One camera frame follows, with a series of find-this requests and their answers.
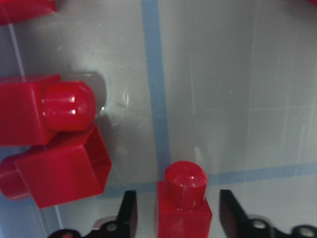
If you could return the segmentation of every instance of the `vertical blue tape strip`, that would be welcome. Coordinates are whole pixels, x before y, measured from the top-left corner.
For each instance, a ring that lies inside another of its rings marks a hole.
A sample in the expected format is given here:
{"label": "vertical blue tape strip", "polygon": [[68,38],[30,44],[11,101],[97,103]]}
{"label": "vertical blue tape strip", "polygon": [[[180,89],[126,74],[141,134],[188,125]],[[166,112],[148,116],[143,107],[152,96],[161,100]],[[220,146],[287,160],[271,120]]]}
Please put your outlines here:
{"label": "vertical blue tape strip", "polygon": [[158,0],[141,0],[141,7],[158,172],[160,179],[162,179],[164,170],[171,163],[171,160],[159,24],[159,3]]}

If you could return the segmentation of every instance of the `blue tape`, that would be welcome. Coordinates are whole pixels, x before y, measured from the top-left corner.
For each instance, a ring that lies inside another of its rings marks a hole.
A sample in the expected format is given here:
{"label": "blue tape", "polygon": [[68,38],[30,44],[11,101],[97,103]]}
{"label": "blue tape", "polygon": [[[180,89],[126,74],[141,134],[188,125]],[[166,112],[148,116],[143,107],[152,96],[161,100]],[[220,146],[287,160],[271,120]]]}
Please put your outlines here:
{"label": "blue tape", "polygon": [[[317,163],[272,167],[256,170],[245,170],[209,175],[209,186],[231,183],[243,183],[269,179],[291,178],[295,176],[316,175]],[[156,182],[132,183],[125,186],[107,187],[105,197],[122,196],[126,190],[137,190],[140,193],[156,191]]]}
{"label": "blue tape", "polygon": [[160,179],[163,179],[164,170],[171,159],[158,0],[141,0],[141,8],[158,172]]}

